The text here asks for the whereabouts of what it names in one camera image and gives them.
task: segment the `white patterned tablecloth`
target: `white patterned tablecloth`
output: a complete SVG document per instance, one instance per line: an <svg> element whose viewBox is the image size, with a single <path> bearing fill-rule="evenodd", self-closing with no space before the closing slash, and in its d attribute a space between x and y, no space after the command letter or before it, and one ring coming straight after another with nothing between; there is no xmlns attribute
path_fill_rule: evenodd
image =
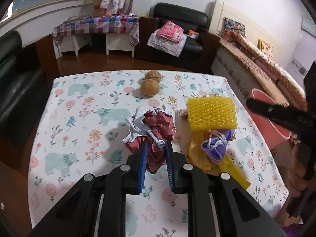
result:
<svg viewBox="0 0 316 237"><path fill-rule="evenodd" d="M152 98L139 89L146 74L143 70L54 80L30 160L28 198L33 227L84 174L108 174L126 162L131 154L122 142L129 133L124 125L126 110L133 115L138 107L171 106L177 128L173 149L186 154L191 132L181 113L188 97L204 96L208 89L233 98L238 129L229 144L230 157L251 182L247 191L271 216L276 215L288 190L262 135L226 79L188 72L160 73L160 92ZM104 116L105 109L111 112ZM187 197L170 193L165 165L155 175L146 172L143 193L127 195L126 211L126 236L187 236Z"/></svg>

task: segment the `pink folded clothing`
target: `pink folded clothing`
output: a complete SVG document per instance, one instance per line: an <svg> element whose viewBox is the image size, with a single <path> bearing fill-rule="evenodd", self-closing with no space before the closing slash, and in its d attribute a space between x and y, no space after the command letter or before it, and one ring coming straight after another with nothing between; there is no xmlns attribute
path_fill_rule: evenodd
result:
<svg viewBox="0 0 316 237"><path fill-rule="evenodd" d="M172 42L181 42L183 29L171 21L167 21L157 32L157 37Z"/></svg>

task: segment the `beige headboard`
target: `beige headboard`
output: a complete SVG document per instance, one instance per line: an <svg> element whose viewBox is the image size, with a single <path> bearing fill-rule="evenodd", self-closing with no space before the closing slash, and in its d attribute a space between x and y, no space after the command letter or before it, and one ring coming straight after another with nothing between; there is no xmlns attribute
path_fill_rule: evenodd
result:
<svg viewBox="0 0 316 237"><path fill-rule="evenodd" d="M223 37L224 18L235 20L245 25L245 34L248 41L252 42L255 46L258 44L258 39L268 42L273 47L273 58L276 62L280 60L282 45L248 16L221 1L215 0L211 17L209 32Z"/></svg>

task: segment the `pink bucket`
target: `pink bucket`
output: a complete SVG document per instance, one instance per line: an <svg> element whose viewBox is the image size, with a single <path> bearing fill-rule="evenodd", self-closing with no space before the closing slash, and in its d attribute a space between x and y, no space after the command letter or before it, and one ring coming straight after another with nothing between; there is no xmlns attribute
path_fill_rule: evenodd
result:
<svg viewBox="0 0 316 237"><path fill-rule="evenodd" d="M259 89L252 89L251 98L269 104L275 104L266 93ZM271 122L267 118L252 113L248 108L246 108L246 110L257 125L270 150L275 148L281 142L290 139L291 132L289 130Z"/></svg>

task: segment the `black leather sofa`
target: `black leather sofa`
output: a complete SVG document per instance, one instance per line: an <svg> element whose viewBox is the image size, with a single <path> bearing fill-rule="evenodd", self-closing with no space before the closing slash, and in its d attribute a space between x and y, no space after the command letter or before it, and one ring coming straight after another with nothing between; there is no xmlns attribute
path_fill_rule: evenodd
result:
<svg viewBox="0 0 316 237"><path fill-rule="evenodd" d="M8 142L18 153L39 119L50 93L34 46L22 48L17 31L0 37L0 160L12 162Z"/></svg>
<svg viewBox="0 0 316 237"><path fill-rule="evenodd" d="M201 11L186 7L168 3L157 3L154 7L153 18L156 20L155 22L150 18L140 19L140 45L136 48L136 57L194 71L195 63L203 50L207 34L206 29L209 23L208 16ZM161 28L168 20L183 28L185 34L188 34L189 30L198 32L199 38L197 40L188 38L179 58L154 48L151 49L150 58L148 58L149 49L145 47L149 38L148 34Z"/></svg>

